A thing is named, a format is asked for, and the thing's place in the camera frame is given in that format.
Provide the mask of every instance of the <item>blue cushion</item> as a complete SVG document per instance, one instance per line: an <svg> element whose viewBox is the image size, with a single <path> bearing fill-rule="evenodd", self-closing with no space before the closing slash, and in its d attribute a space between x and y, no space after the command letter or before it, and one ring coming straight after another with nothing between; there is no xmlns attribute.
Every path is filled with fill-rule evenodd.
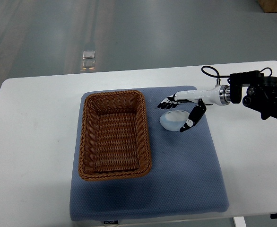
<svg viewBox="0 0 277 227"><path fill-rule="evenodd" d="M194 87L139 88L146 99L152 168L140 178L87 182L78 175L82 97L73 162L70 216L73 221L154 218L224 212L229 203L206 117L183 133L167 131L157 105L167 96ZM176 107L190 112L195 106Z"/></svg>

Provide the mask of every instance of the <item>brown woven basket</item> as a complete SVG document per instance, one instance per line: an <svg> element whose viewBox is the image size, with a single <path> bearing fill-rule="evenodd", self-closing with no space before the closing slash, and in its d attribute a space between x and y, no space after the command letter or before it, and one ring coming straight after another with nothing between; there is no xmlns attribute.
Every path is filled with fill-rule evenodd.
<svg viewBox="0 0 277 227"><path fill-rule="evenodd" d="M84 102L78 173L86 181L146 175L151 150L144 95L128 90L89 95Z"/></svg>

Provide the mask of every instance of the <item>white table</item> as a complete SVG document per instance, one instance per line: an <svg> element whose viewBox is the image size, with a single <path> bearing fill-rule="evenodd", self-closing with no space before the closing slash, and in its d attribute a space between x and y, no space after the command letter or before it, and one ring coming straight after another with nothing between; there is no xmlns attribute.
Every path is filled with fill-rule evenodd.
<svg viewBox="0 0 277 227"><path fill-rule="evenodd" d="M214 65L221 75L277 61ZM0 89L0 226L72 226L69 196L81 97L89 91L192 85L216 80L200 66L6 80ZM225 213L124 220L121 224L277 213L277 119L242 104L206 112L230 207ZM101 222L89 222L101 225Z"/></svg>

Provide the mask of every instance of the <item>gray floor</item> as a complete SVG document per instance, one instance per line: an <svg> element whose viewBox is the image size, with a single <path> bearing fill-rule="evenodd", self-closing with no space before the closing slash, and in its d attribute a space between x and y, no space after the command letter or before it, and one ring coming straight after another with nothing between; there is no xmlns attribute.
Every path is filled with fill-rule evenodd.
<svg viewBox="0 0 277 227"><path fill-rule="evenodd" d="M95 68L82 70L88 49ZM256 0L0 0L0 87L8 78L266 60L277 60L277 13ZM246 223L277 226L268 215Z"/></svg>

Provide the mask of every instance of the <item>robotic arm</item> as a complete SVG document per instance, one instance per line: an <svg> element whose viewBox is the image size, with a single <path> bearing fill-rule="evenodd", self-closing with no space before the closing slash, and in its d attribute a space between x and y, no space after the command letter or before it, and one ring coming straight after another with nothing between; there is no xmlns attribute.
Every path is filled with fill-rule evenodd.
<svg viewBox="0 0 277 227"><path fill-rule="evenodd" d="M204 71L205 68L216 72L211 75ZM269 69L271 74L264 76L262 71ZM277 77L272 77L272 70L264 68L262 71L250 71L220 76L218 71L211 66L203 66L202 72L216 78L216 86L212 90L180 91L164 99L157 107L161 109L175 108L185 102L197 103L188 116L180 132L195 126L206 111L206 105L228 105L230 102L238 104L242 100L242 87L248 87L247 95L243 98L244 106L260 112L261 118L277 118ZM220 78L228 78L228 85L220 85Z"/></svg>

